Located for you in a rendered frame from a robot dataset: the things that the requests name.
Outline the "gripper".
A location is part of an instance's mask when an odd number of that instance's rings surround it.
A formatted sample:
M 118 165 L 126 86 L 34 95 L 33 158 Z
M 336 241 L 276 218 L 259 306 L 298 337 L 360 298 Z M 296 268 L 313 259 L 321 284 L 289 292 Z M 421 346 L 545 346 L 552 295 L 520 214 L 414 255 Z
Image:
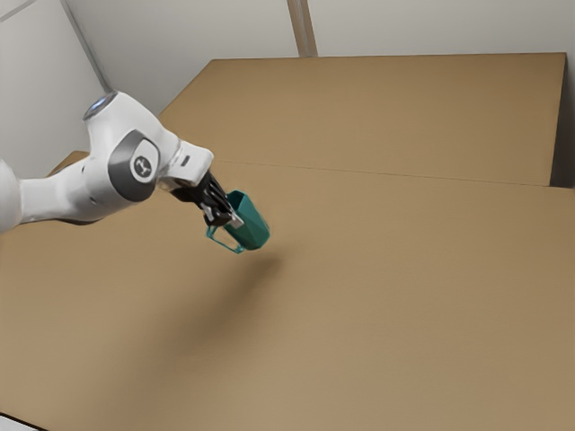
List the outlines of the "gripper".
M 207 226 L 244 225 L 243 219 L 231 207 L 227 207 L 226 193 L 211 172 L 207 172 L 195 187 L 180 179 L 176 184 L 171 194 L 181 202 L 193 203 L 200 208 Z

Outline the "teal faceted mug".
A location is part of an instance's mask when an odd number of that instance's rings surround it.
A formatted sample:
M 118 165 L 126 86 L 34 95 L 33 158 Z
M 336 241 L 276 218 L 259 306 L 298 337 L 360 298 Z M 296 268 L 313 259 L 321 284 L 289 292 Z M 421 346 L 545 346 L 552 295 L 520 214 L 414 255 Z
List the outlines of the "teal faceted mug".
M 220 230 L 219 226 L 209 226 L 206 237 L 235 254 L 261 249 L 270 238 L 270 228 L 261 213 L 250 197 L 239 189 L 230 191 L 226 197 L 234 211 L 234 218 L 223 226 L 223 230 L 234 239 L 235 246 L 218 240 L 216 232 Z

